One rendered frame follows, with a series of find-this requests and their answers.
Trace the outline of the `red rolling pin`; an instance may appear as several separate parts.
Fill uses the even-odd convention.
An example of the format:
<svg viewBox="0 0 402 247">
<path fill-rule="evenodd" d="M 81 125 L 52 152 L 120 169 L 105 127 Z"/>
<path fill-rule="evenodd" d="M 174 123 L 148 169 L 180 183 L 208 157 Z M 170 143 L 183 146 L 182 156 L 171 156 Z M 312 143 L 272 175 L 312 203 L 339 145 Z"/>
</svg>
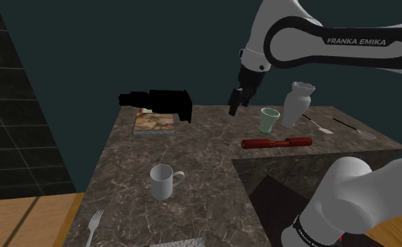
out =
<svg viewBox="0 0 402 247">
<path fill-rule="evenodd" d="M 311 138 L 286 138 L 285 140 L 269 140 L 269 139 L 250 139 L 242 140 L 241 147 L 243 149 L 261 149 L 272 147 L 305 147 L 311 146 L 313 140 Z"/>
</svg>

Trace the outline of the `white vase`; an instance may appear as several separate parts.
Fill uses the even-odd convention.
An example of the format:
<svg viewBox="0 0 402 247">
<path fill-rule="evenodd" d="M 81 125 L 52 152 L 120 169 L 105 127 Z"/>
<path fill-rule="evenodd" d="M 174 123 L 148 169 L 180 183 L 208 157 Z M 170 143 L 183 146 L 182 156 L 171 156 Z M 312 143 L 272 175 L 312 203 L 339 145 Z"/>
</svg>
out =
<svg viewBox="0 0 402 247">
<path fill-rule="evenodd" d="M 282 124 L 292 128 L 311 103 L 311 94 L 316 87 L 302 81 L 295 81 L 291 85 L 291 92 L 287 94 L 283 104 Z"/>
</svg>

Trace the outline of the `black appliance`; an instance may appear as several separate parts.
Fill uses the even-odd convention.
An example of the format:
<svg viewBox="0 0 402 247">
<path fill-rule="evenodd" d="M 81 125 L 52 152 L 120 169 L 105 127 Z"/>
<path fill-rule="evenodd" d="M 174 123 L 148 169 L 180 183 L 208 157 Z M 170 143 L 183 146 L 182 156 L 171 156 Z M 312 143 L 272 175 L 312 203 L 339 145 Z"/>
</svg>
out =
<svg viewBox="0 0 402 247">
<path fill-rule="evenodd" d="M 179 120 L 192 122 L 192 100 L 186 90 L 150 90 L 147 92 L 133 91 L 120 94 L 119 104 L 150 109 L 157 114 L 177 114 Z"/>
</svg>

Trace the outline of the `black-handled spoon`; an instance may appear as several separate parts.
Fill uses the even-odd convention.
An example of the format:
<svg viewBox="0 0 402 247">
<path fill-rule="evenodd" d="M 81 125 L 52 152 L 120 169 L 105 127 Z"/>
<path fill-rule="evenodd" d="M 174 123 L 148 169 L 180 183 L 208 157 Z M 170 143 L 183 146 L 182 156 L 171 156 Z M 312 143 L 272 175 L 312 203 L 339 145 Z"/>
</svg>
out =
<svg viewBox="0 0 402 247">
<path fill-rule="evenodd" d="M 342 122 L 342 121 L 340 121 L 340 120 L 338 120 L 338 119 L 336 119 L 336 118 L 333 118 L 333 120 L 335 120 L 336 122 L 339 122 L 339 123 L 341 123 L 341 124 L 343 124 L 343 125 L 345 125 L 345 126 L 347 126 L 347 127 L 349 127 L 349 128 L 352 128 L 353 130 L 355 130 L 355 131 L 357 132 L 357 134 L 358 134 L 361 138 L 363 138 L 363 139 L 365 139 L 365 140 L 375 140 L 375 139 L 376 139 L 376 136 L 373 135 L 372 133 L 369 133 L 369 132 L 367 132 L 367 131 L 362 131 L 362 130 L 359 130 L 359 129 L 357 129 L 357 128 L 354 128 L 353 126 L 350 126 L 349 124 L 344 123 L 344 122 Z"/>
</svg>

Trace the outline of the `white mug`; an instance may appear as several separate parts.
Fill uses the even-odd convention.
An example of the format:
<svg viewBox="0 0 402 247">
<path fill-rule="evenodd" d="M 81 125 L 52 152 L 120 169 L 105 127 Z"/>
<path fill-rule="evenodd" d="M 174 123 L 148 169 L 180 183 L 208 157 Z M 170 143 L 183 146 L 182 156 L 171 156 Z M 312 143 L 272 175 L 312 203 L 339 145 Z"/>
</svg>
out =
<svg viewBox="0 0 402 247">
<path fill-rule="evenodd" d="M 166 164 L 159 164 L 149 172 L 151 193 L 156 200 L 165 200 L 173 193 L 173 188 L 181 184 L 185 179 L 182 171 L 174 172 Z"/>
</svg>

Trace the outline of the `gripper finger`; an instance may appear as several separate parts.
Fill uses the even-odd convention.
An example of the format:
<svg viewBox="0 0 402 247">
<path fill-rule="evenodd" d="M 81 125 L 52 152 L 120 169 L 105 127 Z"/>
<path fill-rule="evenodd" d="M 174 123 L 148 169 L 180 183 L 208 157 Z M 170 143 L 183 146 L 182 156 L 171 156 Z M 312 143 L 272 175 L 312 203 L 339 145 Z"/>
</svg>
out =
<svg viewBox="0 0 402 247">
<path fill-rule="evenodd" d="M 241 105 L 247 107 L 254 94 L 255 89 L 253 87 L 243 88 L 241 91 Z"/>
<path fill-rule="evenodd" d="M 229 115 L 234 116 L 242 101 L 242 88 L 234 88 L 228 101 Z"/>
</svg>

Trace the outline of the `pale green cup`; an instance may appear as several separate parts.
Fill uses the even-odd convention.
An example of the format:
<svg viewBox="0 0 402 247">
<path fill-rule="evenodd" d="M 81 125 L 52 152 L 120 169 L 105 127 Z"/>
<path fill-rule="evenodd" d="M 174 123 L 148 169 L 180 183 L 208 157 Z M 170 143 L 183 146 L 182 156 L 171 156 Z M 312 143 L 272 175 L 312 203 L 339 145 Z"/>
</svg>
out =
<svg viewBox="0 0 402 247">
<path fill-rule="evenodd" d="M 279 119 L 280 115 L 280 112 L 275 109 L 269 107 L 262 108 L 260 110 L 259 132 L 269 134 L 272 130 L 272 126 Z"/>
</svg>

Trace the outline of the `marbled brown book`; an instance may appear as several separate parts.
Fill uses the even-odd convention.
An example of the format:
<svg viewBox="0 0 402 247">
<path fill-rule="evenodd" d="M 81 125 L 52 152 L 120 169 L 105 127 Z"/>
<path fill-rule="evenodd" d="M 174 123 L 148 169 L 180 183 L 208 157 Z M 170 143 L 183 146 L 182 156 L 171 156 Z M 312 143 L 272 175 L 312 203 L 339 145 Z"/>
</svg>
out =
<svg viewBox="0 0 402 247">
<path fill-rule="evenodd" d="M 133 126 L 133 135 L 165 135 L 174 133 L 172 114 L 158 114 L 139 108 Z"/>
</svg>

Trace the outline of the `white fork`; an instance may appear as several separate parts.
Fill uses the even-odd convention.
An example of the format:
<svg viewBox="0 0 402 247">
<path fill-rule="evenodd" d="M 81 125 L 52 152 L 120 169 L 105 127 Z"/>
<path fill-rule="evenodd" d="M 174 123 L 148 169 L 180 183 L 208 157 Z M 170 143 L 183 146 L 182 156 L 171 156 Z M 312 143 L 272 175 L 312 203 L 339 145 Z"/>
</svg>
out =
<svg viewBox="0 0 402 247">
<path fill-rule="evenodd" d="M 100 224 L 100 218 L 102 217 L 102 214 L 104 213 L 104 209 L 100 209 L 95 212 L 93 217 L 90 219 L 88 223 L 88 229 L 90 231 L 90 234 L 88 236 L 88 240 L 86 242 L 85 247 L 90 247 L 91 241 L 94 235 L 94 231 L 98 228 L 98 225 Z"/>
</svg>

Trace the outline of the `white patterned flat object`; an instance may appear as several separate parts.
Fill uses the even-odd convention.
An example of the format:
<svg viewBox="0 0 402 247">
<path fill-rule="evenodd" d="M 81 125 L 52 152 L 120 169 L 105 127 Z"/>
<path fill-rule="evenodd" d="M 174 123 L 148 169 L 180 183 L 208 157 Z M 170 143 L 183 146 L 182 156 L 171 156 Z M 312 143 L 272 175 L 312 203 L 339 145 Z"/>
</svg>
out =
<svg viewBox="0 0 402 247">
<path fill-rule="evenodd" d="M 204 239 L 199 237 L 195 239 L 185 239 L 168 243 L 157 243 L 148 247 L 206 247 L 206 245 Z"/>
</svg>

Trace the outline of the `black-handled spatula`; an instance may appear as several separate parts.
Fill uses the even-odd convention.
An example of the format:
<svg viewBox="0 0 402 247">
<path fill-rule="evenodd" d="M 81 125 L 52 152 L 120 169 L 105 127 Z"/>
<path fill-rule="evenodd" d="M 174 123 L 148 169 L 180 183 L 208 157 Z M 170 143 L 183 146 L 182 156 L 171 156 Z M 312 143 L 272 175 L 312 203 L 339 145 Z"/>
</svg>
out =
<svg viewBox="0 0 402 247">
<path fill-rule="evenodd" d="M 315 121 L 313 121 L 311 118 L 309 118 L 309 117 L 306 116 L 305 114 L 303 114 L 303 116 L 304 116 L 306 119 L 310 120 L 314 125 L 316 125 L 316 126 L 318 127 L 318 129 L 319 129 L 321 132 L 326 133 L 326 134 L 334 134 L 334 132 L 332 132 L 332 131 L 330 131 L 330 130 L 328 130 L 328 129 L 326 129 L 326 128 L 320 127 Z"/>
</svg>

